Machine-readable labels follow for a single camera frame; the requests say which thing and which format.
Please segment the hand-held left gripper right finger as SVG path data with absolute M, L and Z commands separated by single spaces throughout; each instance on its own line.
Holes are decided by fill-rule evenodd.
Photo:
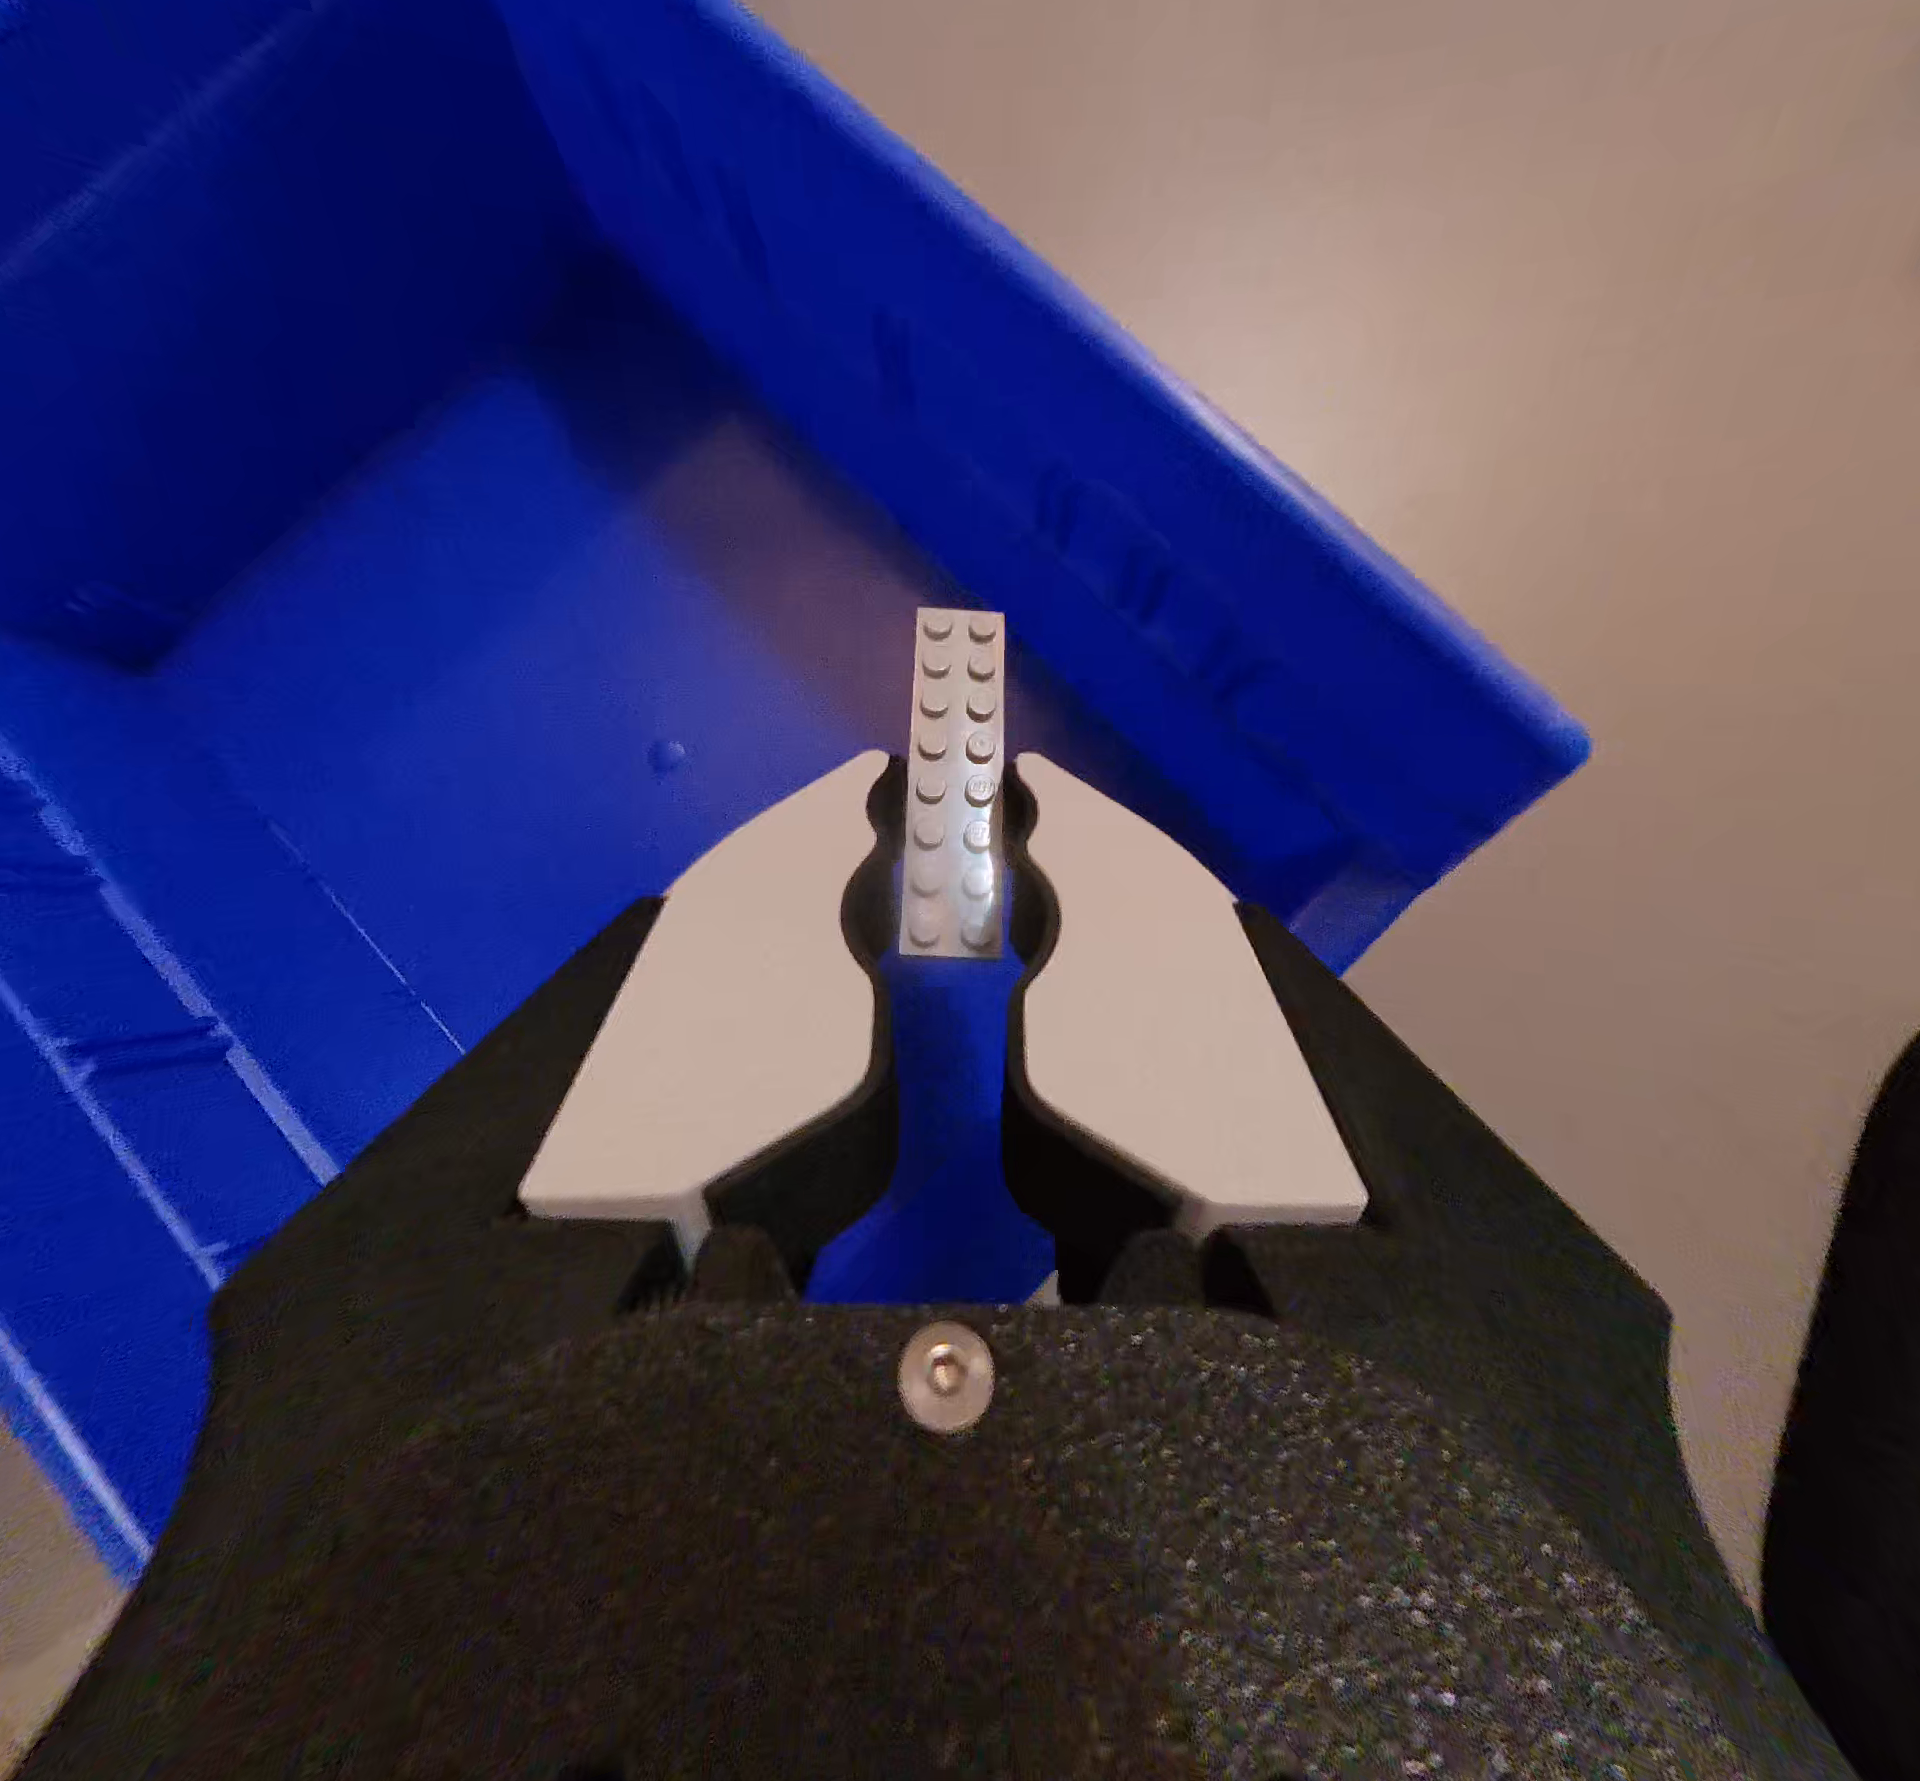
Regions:
M 1018 1058 L 1091 1185 L 1140 1227 L 1350 1227 L 1366 1190 L 1228 889 L 1183 845 L 1043 755 L 1022 755 L 1052 941 Z

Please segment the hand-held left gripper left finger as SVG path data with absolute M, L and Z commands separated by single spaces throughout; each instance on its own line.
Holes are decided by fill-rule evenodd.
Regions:
M 529 1216 L 710 1233 L 725 1184 L 850 1103 L 878 1008 L 843 902 L 888 764 L 854 755 L 669 887 L 521 1178 Z

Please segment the light grey long lego plate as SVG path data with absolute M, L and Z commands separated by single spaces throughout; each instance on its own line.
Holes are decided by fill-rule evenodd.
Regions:
M 1000 949 L 1002 714 L 1002 616 L 921 608 L 903 822 L 904 958 L 977 961 Z

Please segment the blue plastic storage bin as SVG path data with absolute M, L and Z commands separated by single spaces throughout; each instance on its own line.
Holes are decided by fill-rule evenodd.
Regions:
M 915 604 L 1336 970 L 1592 751 L 737 0 L 4 0 L 2 153 L 4 1420 L 115 1586 L 212 1290 Z

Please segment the black office chair seat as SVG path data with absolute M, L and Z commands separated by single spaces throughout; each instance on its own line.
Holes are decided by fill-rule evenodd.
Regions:
M 1861 1776 L 1918 1774 L 1918 1042 L 1833 1220 L 1762 1538 L 1762 1621 Z

